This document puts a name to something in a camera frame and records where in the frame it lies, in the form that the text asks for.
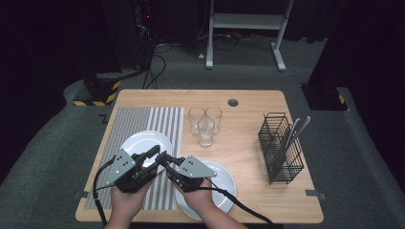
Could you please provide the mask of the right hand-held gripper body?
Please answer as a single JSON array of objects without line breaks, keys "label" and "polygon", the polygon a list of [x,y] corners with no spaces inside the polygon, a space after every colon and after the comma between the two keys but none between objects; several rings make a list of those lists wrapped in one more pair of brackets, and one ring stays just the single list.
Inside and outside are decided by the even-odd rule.
[{"label": "right hand-held gripper body", "polygon": [[169,168],[167,177],[185,193],[197,191],[206,178],[217,176],[216,172],[194,156],[174,158],[173,162],[177,167]]}]

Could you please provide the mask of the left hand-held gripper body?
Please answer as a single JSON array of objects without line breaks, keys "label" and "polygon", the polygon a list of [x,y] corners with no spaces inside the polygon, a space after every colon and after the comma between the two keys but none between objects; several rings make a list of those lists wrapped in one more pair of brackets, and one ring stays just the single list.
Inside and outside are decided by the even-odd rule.
[{"label": "left hand-held gripper body", "polygon": [[143,169],[142,166],[146,158],[141,158],[140,155],[131,156],[135,160],[135,166],[125,172],[122,163],[129,162],[130,157],[119,149],[107,175],[106,184],[116,186],[122,193],[136,193],[145,184],[153,180],[157,176],[158,164],[154,162]]}]

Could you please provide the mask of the white plate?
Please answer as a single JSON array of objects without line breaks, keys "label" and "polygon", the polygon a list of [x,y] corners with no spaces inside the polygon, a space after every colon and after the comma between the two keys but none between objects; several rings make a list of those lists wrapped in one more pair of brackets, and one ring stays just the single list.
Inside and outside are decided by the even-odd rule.
[{"label": "white plate", "polygon": [[130,157],[129,162],[122,163],[122,166],[125,167],[125,172],[135,166],[135,160],[131,158],[131,156],[138,156],[142,153],[146,153],[157,145],[160,146],[160,153],[166,152],[170,156],[173,155],[171,141],[160,132],[142,131],[126,139],[120,147],[120,150]]},{"label": "white plate", "polygon": [[[236,195],[236,184],[233,176],[225,169],[225,167],[217,162],[205,161],[204,164],[212,169],[217,175],[211,178],[213,182],[212,187],[218,187],[220,189],[226,190],[229,194]],[[228,213],[233,206],[233,202],[223,194],[213,191],[212,198],[214,203],[218,208],[220,208],[225,213]],[[190,218],[195,220],[201,220],[198,214],[192,210],[186,203],[183,195],[180,191],[176,192],[176,201],[181,208],[181,210]]]}]

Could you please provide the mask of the black wire cutlery basket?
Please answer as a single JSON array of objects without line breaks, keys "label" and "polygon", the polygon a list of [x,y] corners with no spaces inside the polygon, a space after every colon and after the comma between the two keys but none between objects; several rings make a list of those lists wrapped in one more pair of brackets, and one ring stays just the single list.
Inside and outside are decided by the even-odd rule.
[{"label": "black wire cutlery basket", "polygon": [[291,141],[292,125],[285,113],[267,113],[258,133],[269,183],[290,183],[304,169],[301,146]]}]

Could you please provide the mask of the person's right hand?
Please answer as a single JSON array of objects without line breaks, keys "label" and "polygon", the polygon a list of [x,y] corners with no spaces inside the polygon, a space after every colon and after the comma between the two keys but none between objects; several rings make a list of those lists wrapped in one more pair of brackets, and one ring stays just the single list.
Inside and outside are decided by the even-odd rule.
[{"label": "person's right hand", "polygon": [[197,190],[185,193],[181,191],[186,204],[201,218],[205,217],[215,207],[212,193],[208,190]]}]

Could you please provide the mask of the person's left hand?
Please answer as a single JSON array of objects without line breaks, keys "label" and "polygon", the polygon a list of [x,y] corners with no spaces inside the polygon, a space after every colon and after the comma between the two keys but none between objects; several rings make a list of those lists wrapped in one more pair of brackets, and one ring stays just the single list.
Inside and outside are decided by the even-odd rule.
[{"label": "person's left hand", "polygon": [[111,190],[112,212],[108,221],[132,222],[142,208],[145,196],[152,181],[145,184],[136,193],[122,193],[117,187]]}]

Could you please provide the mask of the grey white striped placemat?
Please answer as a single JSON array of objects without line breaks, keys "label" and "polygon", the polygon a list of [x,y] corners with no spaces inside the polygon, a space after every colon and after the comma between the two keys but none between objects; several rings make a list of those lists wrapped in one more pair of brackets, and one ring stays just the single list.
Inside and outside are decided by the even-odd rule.
[{"label": "grey white striped placemat", "polygon": [[[180,157],[183,115],[184,108],[181,107],[119,108],[96,169],[110,160],[126,139],[142,131],[155,131],[165,135],[171,145],[167,147],[166,143],[162,143],[160,148],[172,157]],[[146,195],[143,209],[176,210],[177,206],[175,188],[167,178],[166,171],[160,166],[158,175]]]}]

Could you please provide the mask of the clear drinking glass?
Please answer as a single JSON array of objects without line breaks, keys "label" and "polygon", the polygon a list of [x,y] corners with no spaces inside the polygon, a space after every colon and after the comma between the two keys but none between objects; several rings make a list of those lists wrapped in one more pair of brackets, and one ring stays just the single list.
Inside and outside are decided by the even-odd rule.
[{"label": "clear drinking glass", "polygon": [[202,147],[210,147],[213,144],[215,122],[209,117],[203,117],[198,122],[199,143]]},{"label": "clear drinking glass", "polygon": [[205,110],[201,107],[193,107],[188,112],[190,133],[192,135],[199,134],[198,123],[204,117]]},{"label": "clear drinking glass", "polygon": [[219,107],[208,107],[205,114],[214,122],[214,134],[216,135],[221,129],[222,110]]}]

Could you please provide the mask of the yellow black striped base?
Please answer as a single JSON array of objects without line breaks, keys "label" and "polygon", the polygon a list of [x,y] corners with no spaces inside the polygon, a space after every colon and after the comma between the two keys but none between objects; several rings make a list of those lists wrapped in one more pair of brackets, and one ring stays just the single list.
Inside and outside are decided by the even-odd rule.
[{"label": "yellow black striped base", "polygon": [[73,102],[76,106],[110,105],[117,95],[120,83],[118,73],[97,73],[80,82]]}]

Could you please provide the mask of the silver cutlery piece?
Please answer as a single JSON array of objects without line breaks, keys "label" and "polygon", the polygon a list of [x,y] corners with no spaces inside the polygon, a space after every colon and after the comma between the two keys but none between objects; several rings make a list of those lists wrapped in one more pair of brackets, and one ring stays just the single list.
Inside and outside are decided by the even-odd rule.
[{"label": "silver cutlery piece", "polygon": [[309,125],[311,118],[307,115],[304,119],[297,118],[291,128],[286,148],[288,149],[290,144],[301,134]]},{"label": "silver cutlery piece", "polygon": [[295,135],[295,132],[300,124],[301,119],[297,118],[294,121],[293,125],[288,129],[286,129],[286,132],[282,138],[280,148],[274,158],[273,179],[276,179],[283,170],[283,168],[288,164],[287,163],[288,147],[292,142],[292,138]]}]

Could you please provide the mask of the dark equipment rack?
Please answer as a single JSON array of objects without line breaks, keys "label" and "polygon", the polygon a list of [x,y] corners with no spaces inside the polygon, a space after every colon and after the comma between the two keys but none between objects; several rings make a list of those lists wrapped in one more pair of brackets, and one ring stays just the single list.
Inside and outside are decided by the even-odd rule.
[{"label": "dark equipment rack", "polygon": [[156,29],[151,0],[134,0],[134,16],[142,57],[142,68],[148,69],[155,48]]}]

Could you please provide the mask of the black base with yellow mark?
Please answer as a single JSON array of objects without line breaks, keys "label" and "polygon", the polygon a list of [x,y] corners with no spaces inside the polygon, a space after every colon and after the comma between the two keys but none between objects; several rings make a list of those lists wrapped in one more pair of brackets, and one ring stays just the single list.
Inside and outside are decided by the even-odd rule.
[{"label": "black base with yellow mark", "polygon": [[348,106],[344,96],[336,89],[323,91],[308,84],[302,84],[301,89],[309,108],[314,111],[347,111]]}]

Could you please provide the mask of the white metal stand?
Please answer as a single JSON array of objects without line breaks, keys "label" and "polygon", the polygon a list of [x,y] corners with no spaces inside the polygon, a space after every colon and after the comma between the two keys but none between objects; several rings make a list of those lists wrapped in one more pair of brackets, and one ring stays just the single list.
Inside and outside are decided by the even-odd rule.
[{"label": "white metal stand", "polygon": [[280,46],[288,24],[294,0],[288,0],[283,14],[241,14],[241,13],[216,13],[214,0],[210,3],[208,41],[205,56],[205,67],[212,69],[214,66],[213,34],[215,29],[242,29],[277,31],[276,41],[270,44],[278,70],[285,72],[286,64],[280,52]]}]

